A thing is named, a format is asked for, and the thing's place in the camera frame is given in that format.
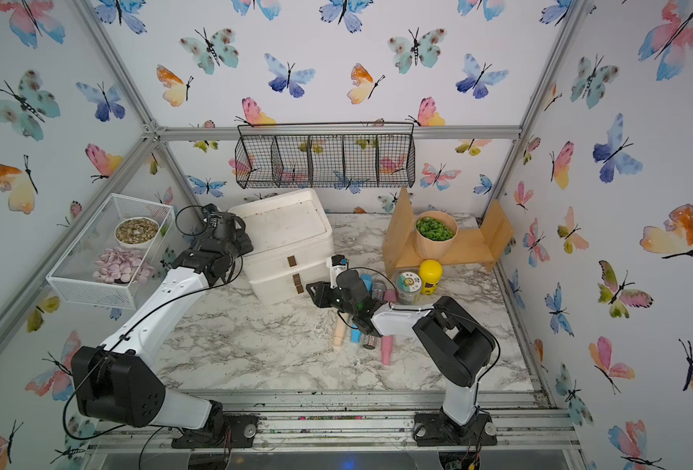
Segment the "rhinestone silver microphone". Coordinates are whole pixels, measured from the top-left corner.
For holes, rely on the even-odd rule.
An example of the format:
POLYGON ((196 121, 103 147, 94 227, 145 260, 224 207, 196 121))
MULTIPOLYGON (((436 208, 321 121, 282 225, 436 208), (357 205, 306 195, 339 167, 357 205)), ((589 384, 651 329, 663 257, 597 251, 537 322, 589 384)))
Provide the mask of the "rhinestone silver microphone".
MULTIPOLYGON (((383 281, 374 281, 371 289, 371 298, 374 301, 383 301, 385 297, 385 290, 387 290, 387 285, 383 281)), ((361 340, 361 346, 365 350, 373 351, 377 348, 379 343, 379 337, 375 335, 363 335, 361 340)))

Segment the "wooden rolling pin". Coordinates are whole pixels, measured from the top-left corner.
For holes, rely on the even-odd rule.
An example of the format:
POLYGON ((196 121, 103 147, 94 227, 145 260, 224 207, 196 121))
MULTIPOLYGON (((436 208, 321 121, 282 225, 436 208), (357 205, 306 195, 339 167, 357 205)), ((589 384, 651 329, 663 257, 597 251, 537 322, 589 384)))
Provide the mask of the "wooden rolling pin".
POLYGON ((342 344, 344 343, 344 337, 346 336, 346 332, 347 324, 340 317, 338 317, 334 329, 332 342, 334 348, 340 348, 342 346, 342 344))

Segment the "pink toy microphone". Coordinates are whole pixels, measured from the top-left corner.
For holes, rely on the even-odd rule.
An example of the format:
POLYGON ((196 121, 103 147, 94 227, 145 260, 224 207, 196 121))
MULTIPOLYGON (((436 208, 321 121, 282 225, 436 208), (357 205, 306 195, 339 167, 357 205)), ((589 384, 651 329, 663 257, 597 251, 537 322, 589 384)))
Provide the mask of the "pink toy microphone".
MULTIPOLYGON (((387 303, 395 303, 397 295, 394 290, 387 290, 384 294, 384 301, 387 303)), ((384 335, 381 342, 382 364, 389 366, 391 364, 391 354, 393 353, 393 336, 384 335)))

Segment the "white bottom drawer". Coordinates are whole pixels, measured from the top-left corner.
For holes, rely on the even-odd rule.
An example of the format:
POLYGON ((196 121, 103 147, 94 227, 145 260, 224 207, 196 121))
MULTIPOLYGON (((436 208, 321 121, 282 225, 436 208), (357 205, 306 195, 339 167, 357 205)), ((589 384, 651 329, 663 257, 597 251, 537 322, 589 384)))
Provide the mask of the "white bottom drawer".
POLYGON ((252 292, 263 305, 271 306, 289 301, 305 293, 307 284, 329 281, 330 274, 324 262, 295 268, 291 272, 248 280, 252 292))

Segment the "white plastic drawer cabinet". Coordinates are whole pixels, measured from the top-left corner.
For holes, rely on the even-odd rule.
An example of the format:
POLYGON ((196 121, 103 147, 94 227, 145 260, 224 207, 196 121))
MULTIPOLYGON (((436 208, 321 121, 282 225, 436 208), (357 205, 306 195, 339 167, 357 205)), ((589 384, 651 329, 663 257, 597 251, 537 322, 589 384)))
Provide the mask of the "white plastic drawer cabinet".
POLYGON ((324 262, 335 254, 333 229, 313 189, 303 189, 230 209, 246 224, 253 252, 244 276, 258 280, 324 262))

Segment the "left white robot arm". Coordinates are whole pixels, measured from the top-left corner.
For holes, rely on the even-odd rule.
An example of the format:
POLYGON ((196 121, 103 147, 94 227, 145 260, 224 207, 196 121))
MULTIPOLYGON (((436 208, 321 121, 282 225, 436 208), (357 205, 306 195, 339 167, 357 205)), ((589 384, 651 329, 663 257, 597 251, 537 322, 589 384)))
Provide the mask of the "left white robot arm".
POLYGON ((173 428, 174 448, 234 448, 253 419, 226 417, 222 403, 168 389, 152 366, 179 321, 202 295, 234 282, 253 250, 241 217, 203 207, 203 229, 166 271, 156 291, 99 346, 72 358, 68 403, 86 417, 123 427, 173 428))

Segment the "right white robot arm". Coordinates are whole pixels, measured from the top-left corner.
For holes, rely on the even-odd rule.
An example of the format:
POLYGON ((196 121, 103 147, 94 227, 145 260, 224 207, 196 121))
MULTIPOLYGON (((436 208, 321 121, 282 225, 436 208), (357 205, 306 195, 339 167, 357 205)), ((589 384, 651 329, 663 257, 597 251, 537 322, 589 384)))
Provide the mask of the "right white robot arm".
POLYGON ((430 305, 377 300, 353 269, 333 281, 310 283, 306 292, 316 307, 349 315, 346 324, 364 336, 413 338, 424 347, 445 379, 445 395, 439 411, 415 415, 413 440, 418 446, 497 444, 492 417, 479 405, 479 382, 494 366, 498 342, 454 299, 443 296, 430 305))

